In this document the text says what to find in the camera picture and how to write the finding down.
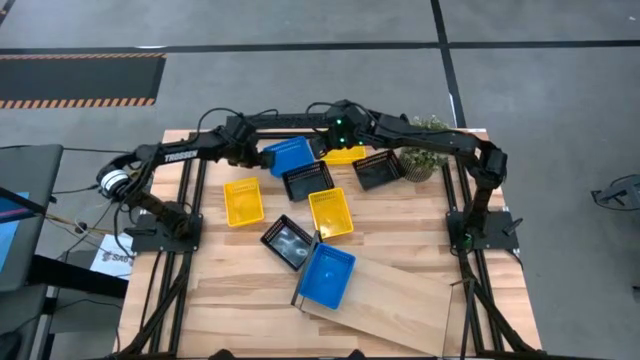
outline blue bin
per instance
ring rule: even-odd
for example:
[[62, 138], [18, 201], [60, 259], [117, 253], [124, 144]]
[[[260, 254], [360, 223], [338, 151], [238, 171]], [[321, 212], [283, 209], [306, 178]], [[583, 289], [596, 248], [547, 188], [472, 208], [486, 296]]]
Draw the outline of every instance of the blue bin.
[[264, 148], [275, 153], [275, 164], [271, 168], [271, 175], [281, 177], [282, 173], [300, 166], [313, 163], [311, 148], [304, 136], [298, 136], [287, 141], [273, 144]]
[[347, 289], [356, 257], [320, 243], [302, 279], [300, 295], [337, 310]]

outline concrete floor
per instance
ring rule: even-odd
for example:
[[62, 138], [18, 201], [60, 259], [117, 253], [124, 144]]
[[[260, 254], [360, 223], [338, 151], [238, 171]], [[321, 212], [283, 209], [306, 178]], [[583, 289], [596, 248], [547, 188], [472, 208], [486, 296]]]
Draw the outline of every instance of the concrete floor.
[[[450, 41], [640, 39], [637, 1], [441, 2]], [[0, 48], [436, 39], [430, 4], [418, 0], [17, 0], [0, 27]], [[596, 207], [589, 191], [637, 172], [640, 49], [452, 56], [468, 126], [486, 127], [510, 156], [505, 196], [525, 219], [518, 234], [545, 350], [636, 359], [640, 304], [631, 284], [640, 283], [640, 219]], [[2, 110], [0, 146], [132, 149], [157, 141], [164, 129], [194, 127], [214, 106], [299, 112], [312, 101], [345, 97], [453, 123], [438, 50], [187, 53], [169, 55], [154, 107]], [[110, 158], [65, 152], [56, 189], [92, 184]], [[73, 216], [100, 201], [67, 195], [52, 212]], [[38, 252], [58, 256], [73, 242], [47, 226]], [[112, 344], [110, 328], [67, 334], [52, 358], [103, 356]]]

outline wooden board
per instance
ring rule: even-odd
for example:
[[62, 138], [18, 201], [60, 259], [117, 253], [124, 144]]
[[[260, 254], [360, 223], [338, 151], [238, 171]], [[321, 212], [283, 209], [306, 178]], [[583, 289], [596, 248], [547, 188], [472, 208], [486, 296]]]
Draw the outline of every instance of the wooden board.
[[[164, 141], [187, 138], [188, 133], [187, 130], [167, 131]], [[485, 132], [476, 135], [486, 138]], [[273, 141], [261, 141], [259, 145], [271, 143]], [[461, 206], [458, 173], [455, 163], [452, 164], [452, 177]], [[191, 172], [189, 202], [193, 197], [197, 168], [196, 161]], [[181, 171], [181, 163], [159, 167], [152, 192], [163, 200], [175, 200]], [[366, 193], [360, 188], [352, 166], [331, 166], [330, 172], [336, 186], [345, 191], [355, 231], [329, 238], [327, 243], [358, 257], [443, 284], [460, 280], [458, 261], [449, 254], [444, 221], [448, 203], [440, 172], [424, 183], [400, 180]], [[265, 220], [246, 227], [229, 228], [222, 185], [251, 176], [260, 181]], [[500, 189], [494, 192], [491, 205], [504, 206]], [[272, 177], [268, 171], [231, 167], [224, 160], [218, 164], [210, 162], [202, 213], [204, 231], [191, 266], [179, 356], [208, 357], [223, 348], [245, 357], [338, 357], [347, 356], [356, 348], [371, 357], [424, 355], [409, 347], [302, 313], [289, 305], [297, 274], [262, 245], [259, 238], [282, 214], [287, 214], [309, 233], [313, 231], [313, 220], [308, 203], [289, 202], [282, 180]], [[504, 251], [491, 250], [485, 254], [497, 306], [525, 341], [539, 347], [520, 266]], [[155, 254], [142, 254], [135, 260], [119, 328], [123, 346], [138, 331], [154, 260]], [[176, 260], [176, 269], [179, 264], [180, 257]], [[163, 266], [164, 256], [158, 266], [150, 309], [157, 302]], [[456, 286], [445, 337], [445, 356], [459, 354], [464, 310], [464, 293], [461, 286]], [[484, 343], [491, 348], [488, 323], [484, 312], [480, 310], [480, 313]], [[166, 319], [161, 349], [168, 346], [173, 319], [171, 311]], [[470, 339], [468, 344], [467, 353], [472, 354]]]
[[421, 276], [356, 259], [340, 307], [304, 299], [305, 312], [382, 339], [442, 355], [452, 287]]

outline wooden tabletop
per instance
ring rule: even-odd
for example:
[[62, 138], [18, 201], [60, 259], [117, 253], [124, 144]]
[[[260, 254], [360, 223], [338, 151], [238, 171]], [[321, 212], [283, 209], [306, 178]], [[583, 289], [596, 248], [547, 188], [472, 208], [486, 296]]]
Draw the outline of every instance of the wooden tabletop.
[[[487, 139], [484, 130], [473, 130]], [[168, 130], [163, 141], [187, 138], [188, 130]], [[259, 147], [277, 141], [263, 140]], [[455, 161], [451, 172], [458, 205], [464, 204]], [[193, 197], [197, 164], [192, 167], [187, 199]], [[152, 193], [162, 200], [175, 200], [182, 163], [159, 167]], [[351, 165], [330, 166], [336, 187], [344, 189], [355, 230], [326, 239], [358, 257], [451, 284], [460, 280], [458, 260], [449, 253], [445, 224], [448, 202], [443, 176], [435, 173], [428, 181], [411, 183], [401, 179], [364, 192]], [[227, 226], [223, 184], [257, 177], [264, 206], [264, 221], [238, 228]], [[471, 190], [474, 181], [470, 178]], [[491, 198], [492, 208], [505, 205], [502, 190]], [[313, 234], [313, 220], [307, 201], [288, 200], [282, 180], [269, 171], [228, 166], [226, 161], [207, 167], [202, 198], [204, 230], [199, 250], [193, 257], [189, 291], [178, 356], [207, 357], [220, 349], [236, 356], [338, 357], [353, 349], [365, 355], [417, 356], [417, 350], [301, 312], [289, 303], [298, 274], [260, 243], [262, 234], [282, 214]], [[487, 267], [496, 305], [523, 337], [535, 348], [540, 341], [520, 265], [505, 251], [487, 250]], [[120, 320], [120, 337], [128, 344], [138, 331], [155, 254], [139, 255], [134, 263]], [[471, 263], [475, 264], [473, 255]], [[150, 309], [155, 307], [164, 256], [160, 260]], [[492, 347], [489, 326], [478, 302], [485, 347]], [[464, 324], [465, 297], [462, 286], [452, 289], [444, 355], [459, 354]], [[173, 311], [165, 317], [161, 349], [168, 347]], [[473, 354], [469, 339], [467, 354]]]

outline yellow basket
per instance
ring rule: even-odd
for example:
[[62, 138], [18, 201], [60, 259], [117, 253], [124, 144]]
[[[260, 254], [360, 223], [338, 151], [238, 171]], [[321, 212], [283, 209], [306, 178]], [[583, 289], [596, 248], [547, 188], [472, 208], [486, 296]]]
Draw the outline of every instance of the yellow basket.
[[309, 194], [313, 224], [323, 238], [353, 231], [347, 199], [341, 188]]
[[364, 146], [354, 146], [351, 149], [331, 150], [322, 158], [327, 165], [344, 165], [367, 157]]
[[258, 178], [224, 184], [224, 206], [227, 208], [227, 224], [231, 227], [264, 220]]

